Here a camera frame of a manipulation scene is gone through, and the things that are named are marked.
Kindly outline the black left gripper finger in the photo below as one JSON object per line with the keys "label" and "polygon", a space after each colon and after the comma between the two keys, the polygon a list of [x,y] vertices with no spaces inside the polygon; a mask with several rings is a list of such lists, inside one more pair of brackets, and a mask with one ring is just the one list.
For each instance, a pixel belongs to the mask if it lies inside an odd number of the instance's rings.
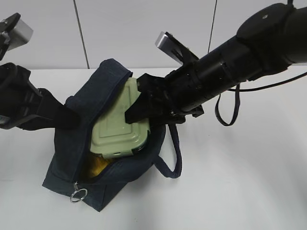
{"label": "black left gripper finger", "polygon": [[74,129],[80,124],[80,116],[59,102],[50,103],[50,127]]}

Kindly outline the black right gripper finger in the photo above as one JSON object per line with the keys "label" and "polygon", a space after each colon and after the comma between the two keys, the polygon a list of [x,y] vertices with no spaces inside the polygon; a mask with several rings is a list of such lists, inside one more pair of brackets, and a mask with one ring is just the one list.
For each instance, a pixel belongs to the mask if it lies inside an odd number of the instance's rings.
{"label": "black right gripper finger", "polygon": [[160,93],[142,92],[132,106],[125,112],[127,124],[162,115],[165,112],[164,100]]}
{"label": "black right gripper finger", "polygon": [[157,127],[169,124],[172,121],[172,116],[170,114],[162,114],[149,118],[150,127]]}

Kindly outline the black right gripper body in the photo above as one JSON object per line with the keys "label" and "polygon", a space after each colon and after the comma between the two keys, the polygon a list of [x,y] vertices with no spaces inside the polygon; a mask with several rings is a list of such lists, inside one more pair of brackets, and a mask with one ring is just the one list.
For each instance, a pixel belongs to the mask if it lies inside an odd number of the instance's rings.
{"label": "black right gripper body", "polygon": [[169,124],[183,124],[186,121],[187,115],[197,118],[204,114],[204,110],[201,105],[187,112],[180,109],[179,106],[175,104],[175,100],[171,98],[165,79],[162,77],[152,76],[145,73],[137,79],[137,87],[140,93],[151,91],[162,95],[165,107],[164,114],[170,114],[173,117]]}

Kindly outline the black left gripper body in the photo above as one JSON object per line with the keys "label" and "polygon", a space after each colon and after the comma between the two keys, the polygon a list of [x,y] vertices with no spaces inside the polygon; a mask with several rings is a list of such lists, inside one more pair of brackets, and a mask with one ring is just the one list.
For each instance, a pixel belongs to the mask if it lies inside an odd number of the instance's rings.
{"label": "black left gripper body", "polygon": [[55,98],[29,80],[31,71],[12,62],[0,67],[0,127],[34,131],[55,127]]}

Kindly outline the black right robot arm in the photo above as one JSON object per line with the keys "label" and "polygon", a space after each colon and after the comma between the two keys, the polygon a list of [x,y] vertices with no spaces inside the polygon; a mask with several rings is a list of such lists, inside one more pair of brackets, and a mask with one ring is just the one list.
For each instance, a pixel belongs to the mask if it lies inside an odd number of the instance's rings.
{"label": "black right robot arm", "polygon": [[307,10],[292,1],[270,5],[250,16],[236,34],[197,57],[172,34],[161,32],[156,46],[180,67],[164,77],[143,74],[140,96],[125,112],[128,124],[181,124],[203,115],[202,105],[246,81],[284,72],[307,60]]}

